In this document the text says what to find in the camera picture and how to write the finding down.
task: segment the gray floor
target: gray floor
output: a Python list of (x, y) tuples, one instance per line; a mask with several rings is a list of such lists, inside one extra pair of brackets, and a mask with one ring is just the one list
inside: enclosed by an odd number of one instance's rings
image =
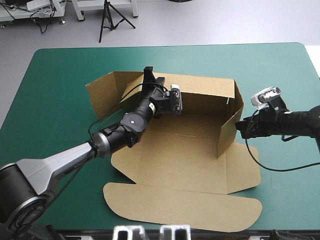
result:
[(40, 34), (30, 20), (0, 30), (0, 126), (38, 49), (74, 47), (167, 46), (300, 42), (320, 45), (319, 0), (193, 0), (139, 2), (136, 29), (122, 23), (104, 31), (98, 43), (102, 11), (87, 11), (78, 21), (71, 3), (67, 25), (51, 25)]

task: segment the cardboard flap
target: cardboard flap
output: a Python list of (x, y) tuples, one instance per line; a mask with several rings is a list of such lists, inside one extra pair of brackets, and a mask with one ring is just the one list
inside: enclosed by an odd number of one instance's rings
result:
[(146, 131), (150, 133), (218, 139), (221, 126), (224, 122), (224, 116), (214, 114), (195, 114), (189, 112), (183, 112), (179, 116), (164, 114), (159, 119), (152, 119)]
[[(250, 146), (258, 160), (258, 150)], [(234, 142), (226, 150), (227, 193), (235, 193), (261, 183), (260, 167), (252, 160), (244, 144)]]
[(152, 132), (142, 138), (111, 158), (112, 165), (135, 183), (227, 194), (226, 155), (216, 158), (216, 139)]
[(245, 230), (262, 211), (254, 198), (141, 184), (108, 183), (103, 195), (111, 210), (123, 218), (220, 232)]
[[(128, 83), (134, 81), (143, 72), (114, 71), (86, 85), (90, 95), (90, 102), (98, 118), (103, 116), (111, 107), (119, 102)], [(109, 115), (115, 113), (125, 105), (119, 105)]]
[(220, 137), (216, 148), (216, 155), (220, 156), (233, 143), (237, 129), (235, 123), (241, 118), (243, 106), (221, 127)]
[(181, 74), (159, 73), (154, 76), (165, 77), (164, 85), (178, 84), (184, 93), (235, 98), (235, 81), (229, 78), (190, 76)]
[(139, 85), (139, 84), (141, 84), (141, 83), (143, 83), (143, 81), (144, 81), (144, 74), (138, 76), (138, 77), (137, 77), (136, 79), (134, 79), (133, 81), (130, 81), (130, 82), (126, 85), (126, 87), (125, 87), (125, 89), (124, 89), (121, 97), (124, 97), (126, 94), (128, 94), (128, 96), (127, 96), (126, 98), (124, 98), (122, 101), (124, 102), (124, 101), (126, 101), (128, 98), (130, 98), (131, 96), (133, 96), (133, 95), (141, 92), (141, 91), (142, 91), (142, 85), (140, 85), (140, 86), (138, 86), (138, 87), (136, 87), (136, 86)]

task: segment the tripod leg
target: tripod leg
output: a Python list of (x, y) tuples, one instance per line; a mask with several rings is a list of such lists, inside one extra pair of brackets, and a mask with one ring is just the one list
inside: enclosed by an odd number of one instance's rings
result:
[(103, 8), (103, 14), (102, 14), (99, 43), (101, 43), (102, 31), (104, 30), (104, 23), (105, 23), (105, 18), (106, 18), (106, 2), (107, 2), (107, 0), (104, 0), (104, 8)]
[(122, 15), (114, 6), (109, 3), (110, 7), (115, 10), (128, 24), (130, 24), (134, 29), (136, 28), (125, 16)]
[(108, 15), (108, 20), (109, 20), (109, 24), (110, 24), (110, 29), (113, 30), (113, 29), (115, 29), (115, 26), (114, 26), (114, 22), (112, 21), (112, 17), (111, 17), (109, 5), (111, 6), (110, 2), (107, 2), (107, 4), (106, 4), (106, 12), (107, 12), (107, 15)]

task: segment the green table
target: green table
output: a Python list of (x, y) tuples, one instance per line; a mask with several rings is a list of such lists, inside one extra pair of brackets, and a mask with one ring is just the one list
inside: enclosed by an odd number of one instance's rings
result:
[[(154, 66), (156, 72), (236, 79), (245, 101), (244, 117), (254, 111), (250, 97), (269, 86), (282, 89), (292, 111), (320, 104), (319, 77), (299, 43), (41, 49), (34, 54), (0, 131), (0, 165), (41, 159), (85, 142), (88, 125), (96, 119), (85, 84), (112, 71), (142, 71), (145, 66)], [(239, 134), (236, 141), (244, 142)], [(280, 136), (249, 142), (259, 149), (261, 162), (273, 168), (320, 160), (316, 143), (308, 137), (287, 143)], [(261, 170), (258, 187), (236, 193), (263, 204), (251, 229), (318, 229), (319, 172), (319, 166), (288, 173)], [(39, 222), (60, 229), (139, 224), (109, 209), (102, 192), (107, 182), (131, 181), (112, 167), (109, 158), (87, 163)]]

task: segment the black cable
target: black cable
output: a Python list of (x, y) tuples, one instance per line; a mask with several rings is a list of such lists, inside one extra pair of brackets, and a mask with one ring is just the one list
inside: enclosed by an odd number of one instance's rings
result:
[(305, 168), (309, 168), (309, 167), (312, 167), (312, 166), (316, 166), (316, 165), (320, 165), (320, 162), (314, 162), (314, 163), (311, 163), (311, 164), (308, 164), (308, 165), (303, 165), (303, 166), (298, 166), (298, 167), (293, 167), (293, 168), (288, 168), (288, 169), (274, 169), (274, 168), (270, 168), (270, 167), (267, 167), (267, 166), (264, 166), (262, 165), (256, 158), (255, 156), (253, 155), (253, 153), (251, 152), (250, 150), (250, 147), (249, 147), (249, 144), (248, 144), (248, 139), (247, 139), (247, 136), (248, 136), (248, 131), (253, 127), (254, 125), (254, 122), (252, 122), (252, 119), (254, 118), (254, 116), (256, 115), (256, 113), (258, 112), (259, 110), (256, 110), (254, 111), (254, 113), (252, 114), (251, 118), (250, 118), (250, 122), (248, 124), (248, 126), (246, 127), (246, 130), (245, 130), (245, 145), (246, 145), (246, 148), (248, 149), (248, 152), (250, 154), (250, 156), (252, 157), (252, 159), (255, 161), (256, 164), (258, 164), (260, 167), (266, 169), (266, 170), (269, 170), (269, 171), (273, 171), (273, 172), (290, 172), (290, 171), (295, 171), (295, 170), (299, 170), (299, 169), (305, 169)]
[(55, 13), (56, 13), (56, 9), (54, 9), (54, 10), (52, 11), (52, 13), (50, 14), (49, 20), (48, 20), (48, 22), (47, 22), (44, 30), (42, 30), (42, 27), (41, 27), (41, 25), (40, 25), (38, 22), (35, 22), (35, 24), (39, 27), (40, 32), (41, 32), (42, 34), (44, 34), (44, 33), (47, 31), (48, 26), (52, 24), (51, 20), (52, 20), (53, 16), (55, 15)]
[[(38, 214), (37, 217), (34, 218), (33, 222), (35, 222), (36, 220), (38, 220), (43, 214), (44, 212), (57, 200), (57, 198), (63, 193), (63, 191), (68, 187), (68, 185), (71, 183), (71, 181), (76, 177), (76, 175), (79, 173), (79, 171), (81, 170), (81, 168), (85, 165), (85, 163), (89, 160), (89, 158), (91, 157), (92, 153), (95, 151), (95, 143), (93, 141), (92, 138), (92, 133), (91, 128), (98, 123), (102, 118), (104, 118), (106, 115), (108, 115), (108, 113), (110, 113), (110, 111), (112, 111), (116, 106), (118, 106), (120, 104), (120, 102), (125, 99), (133, 90), (135, 90), (137, 87), (142, 86), (142, 85), (154, 85), (157, 87), (160, 87), (162, 89), (164, 89), (165, 91), (169, 91), (165, 86), (160, 85), (159, 83), (155, 83), (155, 82), (143, 82), (140, 83), (138, 85), (136, 85), (135, 87), (133, 87), (127, 94), (125, 94), (120, 100), (119, 102), (117, 102), (113, 107), (111, 107), (102, 117), (100, 117), (98, 120), (94, 121), (88, 128), (88, 133), (90, 135), (90, 140), (91, 140), (91, 144), (92, 144), (92, 148), (91, 150), (88, 152), (87, 156), (85, 157), (85, 159), (80, 163), (80, 165), (77, 167), (77, 169), (75, 170), (75, 172), (73, 173), (73, 175), (68, 179), (68, 181), (63, 185), (63, 187), (59, 190), (59, 192), (53, 197), (53, 199), (45, 206), (45, 208)], [(28, 225), (25, 226), (21, 226), (20, 229), (17, 229), (16, 234), (23, 234), (25, 233), (32, 225), (32, 223), (29, 223)]]
[(32, 16), (35, 15), (37, 12), (32, 13), (29, 18), (32, 20)]
[(120, 102), (125, 99), (133, 90), (135, 90), (137, 87), (139, 86), (142, 86), (142, 85), (154, 85), (154, 86), (157, 86), (157, 87), (160, 87), (160, 88), (163, 88), (165, 91), (169, 91), (165, 86), (162, 86), (160, 85), (159, 83), (155, 83), (155, 82), (143, 82), (143, 83), (140, 83), (138, 85), (136, 85), (135, 87), (133, 87), (130, 91), (127, 92), (127, 94), (125, 94), (117, 104), (115, 104), (113, 107), (111, 107), (105, 114), (103, 114), (98, 120), (94, 121), (88, 128), (88, 133), (90, 135), (90, 139), (91, 141), (93, 141), (93, 136), (92, 136), (92, 133), (91, 133), (91, 128), (97, 124), (98, 122), (100, 122), (101, 119), (103, 119), (105, 116), (107, 116), (116, 106), (118, 106), (120, 104)]

